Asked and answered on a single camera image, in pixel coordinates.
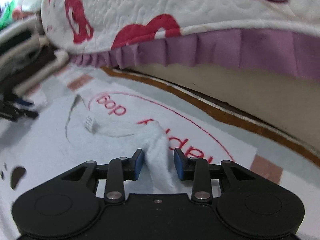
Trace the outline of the white printed t-shirt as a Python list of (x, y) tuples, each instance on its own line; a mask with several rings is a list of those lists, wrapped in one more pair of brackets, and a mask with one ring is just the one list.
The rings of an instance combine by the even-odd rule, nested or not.
[(173, 151), (187, 157), (238, 161), (250, 167), (256, 149), (196, 118), (115, 83), (50, 97), (31, 97), (39, 117), (1, 122), (1, 204), (87, 160), (106, 164), (137, 149), (145, 162), (132, 193), (191, 192), (178, 180)]

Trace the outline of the stack of folded clothes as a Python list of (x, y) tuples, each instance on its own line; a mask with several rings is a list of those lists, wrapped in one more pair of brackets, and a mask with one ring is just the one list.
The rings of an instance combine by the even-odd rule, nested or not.
[(39, 14), (17, 20), (1, 30), (1, 101), (18, 101), (68, 61), (50, 44)]

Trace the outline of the checkered bed sheet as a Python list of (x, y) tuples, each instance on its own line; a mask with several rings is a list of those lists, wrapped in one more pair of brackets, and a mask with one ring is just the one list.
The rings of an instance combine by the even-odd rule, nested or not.
[[(246, 168), (294, 192), (305, 206), (299, 238), (319, 239), (319, 166), (306, 157), (315, 156), (315, 151), (261, 121), (171, 84), (118, 70), (67, 66), (29, 92), (27, 98), (31, 100), (38, 90), (50, 97), (66, 95), (91, 88), (97, 82), (126, 87), (253, 146), (257, 151), (251, 166)], [(20, 235), (11, 216), (13, 203), (9, 207), (1, 204), (1, 239), (16, 239)]]

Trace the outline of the beige mattress side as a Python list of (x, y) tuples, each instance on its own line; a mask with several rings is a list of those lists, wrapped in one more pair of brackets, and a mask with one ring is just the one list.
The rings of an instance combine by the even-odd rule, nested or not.
[(319, 148), (319, 83), (263, 70), (234, 70), (214, 64), (129, 67), (226, 102)]

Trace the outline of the white bear print quilt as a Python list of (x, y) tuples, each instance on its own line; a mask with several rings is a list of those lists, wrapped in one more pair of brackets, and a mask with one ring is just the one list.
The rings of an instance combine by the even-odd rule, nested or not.
[(81, 66), (212, 63), (319, 80), (319, 0), (43, 0), (41, 16)]

